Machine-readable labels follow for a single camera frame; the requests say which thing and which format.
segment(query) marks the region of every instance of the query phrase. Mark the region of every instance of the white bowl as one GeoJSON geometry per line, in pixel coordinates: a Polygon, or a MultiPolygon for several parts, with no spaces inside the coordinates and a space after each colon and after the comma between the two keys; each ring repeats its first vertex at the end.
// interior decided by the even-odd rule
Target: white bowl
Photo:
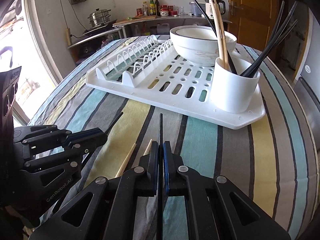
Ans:
{"type": "MultiPolygon", "coordinates": [[[[224,32],[227,50],[235,49],[237,38],[231,33],[224,32]]],[[[203,67],[214,66],[219,56],[217,36],[211,27],[179,26],[170,30],[170,39],[177,53],[191,64],[203,67]]]]}

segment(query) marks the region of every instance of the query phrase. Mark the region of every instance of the wooden chopstick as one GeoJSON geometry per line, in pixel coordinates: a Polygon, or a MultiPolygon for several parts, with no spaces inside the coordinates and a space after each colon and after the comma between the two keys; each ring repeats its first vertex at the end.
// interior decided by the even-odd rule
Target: wooden chopstick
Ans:
{"type": "Polygon", "coordinates": [[[229,63],[228,63],[228,51],[227,51],[227,44],[226,44],[226,38],[225,38],[225,33],[224,33],[224,27],[223,27],[223,22],[222,22],[222,18],[221,18],[221,14],[220,14],[220,10],[218,7],[218,4],[216,3],[216,1],[212,1],[210,0],[210,4],[211,4],[211,8],[212,8],[212,13],[214,16],[214,21],[217,21],[219,24],[219,31],[217,31],[217,35],[220,34],[221,35],[221,42],[222,42],[222,48],[221,50],[219,49],[219,54],[220,51],[223,53],[223,57],[220,57],[223,60],[223,64],[224,64],[224,69],[229,70],[229,63]]]}
{"type": "Polygon", "coordinates": [[[224,52],[223,52],[223,44],[222,44],[222,39],[221,39],[221,31],[220,31],[220,26],[219,26],[219,20],[217,16],[217,11],[215,9],[215,6],[212,2],[212,0],[209,0],[211,4],[211,9],[212,9],[212,14],[213,14],[213,19],[214,19],[214,25],[216,27],[216,32],[217,32],[217,40],[218,40],[218,49],[219,49],[219,58],[223,61],[223,68],[226,69],[227,66],[225,66],[225,60],[224,60],[224,52]]]}
{"type": "Polygon", "coordinates": [[[130,151],[128,152],[127,157],[124,159],[122,165],[120,166],[120,169],[118,170],[117,175],[115,176],[115,178],[120,177],[124,173],[124,170],[125,170],[126,166],[128,165],[128,162],[130,160],[130,157],[131,157],[135,147],[136,147],[136,144],[134,143],[132,145],[130,151]]]}
{"type": "Polygon", "coordinates": [[[215,5],[216,12],[217,12],[217,16],[218,16],[218,20],[219,20],[219,26],[220,26],[220,31],[221,31],[221,39],[222,39],[222,45],[223,45],[224,64],[225,64],[226,69],[229,70],[226,36],[225,36],[225,33],[224,33],[224,27],[223,27],[223,22],[222,22],[222,18],[221,18],[219,6],[218,6],[218,3],[216,2],[216,0],[214,0],[214,5],[215,5]]]}
{"type": "Polygon", "coordinates": [[[148,146],[147,146],[147,148],[146,148],[146,150],[145,150],[143,155],[147,155],[149,153],[149,151],[151,149],[151,144],[152,144],[152,139],[150,140],[150,142],[149,142],[149,144],[148,144],[148,146]]]}

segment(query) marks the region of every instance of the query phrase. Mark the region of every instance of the black utensil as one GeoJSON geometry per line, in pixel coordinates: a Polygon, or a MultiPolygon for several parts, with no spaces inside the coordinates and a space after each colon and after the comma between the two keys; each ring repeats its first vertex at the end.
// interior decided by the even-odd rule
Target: black utensil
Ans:
{"type": "Polygon", "coordinates": [[[277,29],[278,29],[278,27],[279,27],[280,19],[281,19],[281,16],[282,16],[283,8],[284,8],[284,1],[282,1],[282,3],[281,3],[281,7],[280,7],[280,10],[279,10],[279,14],[278,14],[278,17],[277,17],[275,26],[273,27],[273,30],[272,30],[272,33],[271,33],[271,35],[270,35],[270,38],[269,38],[268,43],[272,40],[272,38],[273,38],[273,37],[275,36],[275,34],[276,34],[276,31],[277,31],[277,29]]]}
{"type": "MultiPolygon", "coordinates": [[[[207,14],[205,13],[204,9],[200,6],[200,4],[197,2],[197,0],[193,0],[195,2],[195,4],[198,6],[199,10],[203,13],[204,17],[207,19],[210,27],[212,28],[213,32],[215,35],[217,35],[217,31],[214,27],[214,25],[212,24],[210,18],[207,16],[207,14]]],[[[233,64],[233,61],[231,59],[231,56],[229,54],[229,51],[227,50],[227,53],[228,53],[228,62],[229,62],[229,66],[230,66],[230,70],[233,74],[236,74],[237,75],[237,71],[236,71],[236,68],[235,68],[235,64],[233,64]]]]}
{"type": "MultiPolygon", "coordinates": [[[[278,45],[281,43],[281,41],[284,40],[284,38],[289,34],[289,32],[293,29],[293,27],[295,27],[295,25],[297,24],[297,22],[298,22],[298,20],[295,20],[295,21],[289,26],[289,28],[277,39],[276,43],[273,45],[272,48],[278,46],[278,45]]],[[[254,77],[254,75],[255,75],[256,72],[258,71],[260,65],[255,69],[255,71],[252,71],[252,72],[250,73],[250,75],[248,76],[249,78],[253,78],[253,77],[254,77]]]]}
{"type": "Polygon", "coordinates": [[[256,73],[256,71],[258,70],[259,66],[261,65],[261,63],[263,62],[263,60],[268,56],[268,53],[271,51],[271,49],[273,48],[274,44],[276,43],[276,41],[278,40],[278,38],[280,37],[280,35],[282,34],[284,28],[286,27],[287,23],[289,22],[295,8],[297,6],[297,1],[294,2],[288,16],[286,17],[286,19],[284,20],[283,24],[281,25],[280,29],[276,32],[276,34],[274,35],[274,37],[271,39],[271,41],[268,43],[267,47],[262,51],[262,53],[260,54],[260,56],[255,60],[255,62],[252,63],[252,65],[250,67],[248,67],[245,71],[243,71],[240,76],[243,77],[249,77],[251,75],[251,73],[256,73]]]}

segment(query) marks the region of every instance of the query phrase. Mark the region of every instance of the electrical cord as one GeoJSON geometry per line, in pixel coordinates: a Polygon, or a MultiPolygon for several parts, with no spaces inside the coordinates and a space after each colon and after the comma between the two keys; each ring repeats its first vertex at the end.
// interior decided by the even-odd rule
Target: electrical cord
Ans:
{"type": "Polygon", "coordinates": [[[77,36],[75,36],[75,35],[73,35],[73,34],[70,34],[70,36],[74,36],[74,37],[77,38],[77,39],[85,37],[85,35],[83,35],[83,36],[81,36],[81,37],[77,37],[77,36]]]}
{"type": "MultiPolygon", "coordinates": [[[[77,14],[76,14],[76,12],[75,12],[75,9],[73,8],[70,0],[68,0],[68,1],[69,1],[70,5],[71,5],[71,8],[73,9],[73,12],[75,13],[75,16],[76,16],[78,22],[79,22],[80,25],[86,30],[86,28],[85,28],[85,27],[82,25],[82,23],[79,21],[78,16],[77,16],[77,14]]],[[[65,20],[65,22],[66,22],[66,26],[67,26],[67,28],[68,28],[68,24],[67,24],[66,16],[65,16],[64,11],[63,11],[63,7],[62,7],[62,2],[61,2],[61,0],[60,0],[60,4],[61,4],[62,12],[63,12],[63,17],[64,17],[64,20],[65,20]]]]}

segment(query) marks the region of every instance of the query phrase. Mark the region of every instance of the refrigerator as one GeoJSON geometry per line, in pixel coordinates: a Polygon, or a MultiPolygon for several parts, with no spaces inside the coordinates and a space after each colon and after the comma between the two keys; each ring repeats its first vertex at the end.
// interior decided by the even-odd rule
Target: refrigerator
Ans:
{"type": "Polygon", "coordinates": [[[296,92],[320,153],[320,25],[313,16],[312,36],[306,62],[294,91],[296,92]]]}

